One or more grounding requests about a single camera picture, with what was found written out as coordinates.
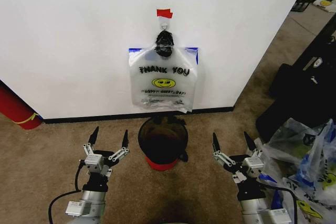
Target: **smiley face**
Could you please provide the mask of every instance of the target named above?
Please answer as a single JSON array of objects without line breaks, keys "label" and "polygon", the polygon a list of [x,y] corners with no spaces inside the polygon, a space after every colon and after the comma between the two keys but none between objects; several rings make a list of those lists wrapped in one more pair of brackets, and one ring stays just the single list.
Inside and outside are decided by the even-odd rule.
[{"label": "smiley face", "polygon": [[176,82],[172,79],[154,79],[152,84],[161,89],[168,89],[174,87]]},{"label": "smiley face", "polygon": [[312,209],[311,206],[309,206],[307,202],[305,202],[303,200],[297,200],[296,202],[305,214],[308,214],[308,215],[314,216],[316,218],[322,219],[322,215],[320,215],[318,212],[316,212],[314,209]]},{"label": "smiley face", "polygon": [[331,5],[332,3],[330,2],[330,1],[328,1],[328,0],[322,0],[321,2],[320,2],[320,5],[321,6],[329,6],[329,5]]},{"label": "smiley face", "polygon": [[336,183],[336,175],[333,173],[328,173],[327,178],[322,182],[323,190],[325,190],[328,186],[332,186]]}]

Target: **floor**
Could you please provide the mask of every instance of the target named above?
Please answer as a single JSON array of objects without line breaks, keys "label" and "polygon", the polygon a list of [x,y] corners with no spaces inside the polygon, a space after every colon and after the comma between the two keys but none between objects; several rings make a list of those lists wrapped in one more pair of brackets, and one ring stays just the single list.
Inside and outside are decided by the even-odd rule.
[{"label": "floor", "polygon": [[[212,133],[229,155],[246,150],[243,131],[257,137],[256,118],[272,103],[268,88],[282,63],[293,64],[332,14],[310,6],[290,13],[247,83],[234,112],[181,116],[187,123],[188,163],[169,171],[149,168],[137,134],[146,119],[43,124],[25,131],[0,115],[0,216],[2,223],[48,223],[57,195],[74,190],[78,160],[96,126],[96,148],[117,150],[129,130],[130,155],[114,167],[104,223],[242,223],[237,189],[230,174],[212,159]],[[83,171],[79,184],[88,179]],[[64,212],[74,194],[54,204],[54,223],[71,220]]]}]

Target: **black baseboard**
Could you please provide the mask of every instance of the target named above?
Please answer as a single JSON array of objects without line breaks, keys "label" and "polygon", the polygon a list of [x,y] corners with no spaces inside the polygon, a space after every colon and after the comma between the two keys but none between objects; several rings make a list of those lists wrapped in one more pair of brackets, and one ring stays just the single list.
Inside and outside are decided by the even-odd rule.
[{"label": "black baseboard", "polygon": [[84,116],[81,118],[53,118],[44,119],[45,123],[78,123],[78,122],[92,122],[104,120],[118,120],[118,119],[131,119],[131,118],[152,118],[154,116],[167,116],[167,115],[191,115],[200,113],[216,113],[216,112],[230,112],[234,107],[222,107],[211,109],[193,110],[191,113],[184,114],[180,111],[168,112],[150,112],[150,113],[137,113],[137,114],[122,114],[122,115],[98,115],[98,116]]}]

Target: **red tape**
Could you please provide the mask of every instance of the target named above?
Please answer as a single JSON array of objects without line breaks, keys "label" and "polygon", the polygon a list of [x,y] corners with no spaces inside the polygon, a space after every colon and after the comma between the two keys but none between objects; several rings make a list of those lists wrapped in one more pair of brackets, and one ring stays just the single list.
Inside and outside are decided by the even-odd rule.
[{"label": "red tape", "polygon": [[172,18],[173,13],[170,12],[170,9],[156,9],[157,17]]}]

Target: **white plastic bag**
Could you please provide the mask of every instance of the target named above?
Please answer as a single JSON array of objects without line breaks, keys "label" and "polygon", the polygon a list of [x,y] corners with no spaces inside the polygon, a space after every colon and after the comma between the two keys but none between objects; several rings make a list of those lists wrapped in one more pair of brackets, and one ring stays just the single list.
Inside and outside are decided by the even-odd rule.
[{"label": "white plastic bag", "polygon": [[[292,190],[297,197],[298,223],[306,224],[335,224],[336,206],[327,205],[313,200],[303,188],[287,178],[282,179],[283,187]],[[289,193],[283,193],[283,205],[293,220],[293,200]]]},{"label": "white plastic bag", "polygon": [[133,104],[143,109],[192,111],[197,80],[197,48],[173,47],[169,57],[152,48],[130,48]]},{"label": "white plastic bag", "polygon": [[325,124],[312,149],[304,156],[296,180],[312,200],[336,205],[336,129],[332,120]]},{"label": "white plastic bag", "polygon": [[270,157],[299,167],[302,159],[312,149],[316,138],[323,138],[318,136],[323,128],[321,125],[311,129],[290,118],[274,133],[264,148]]}]

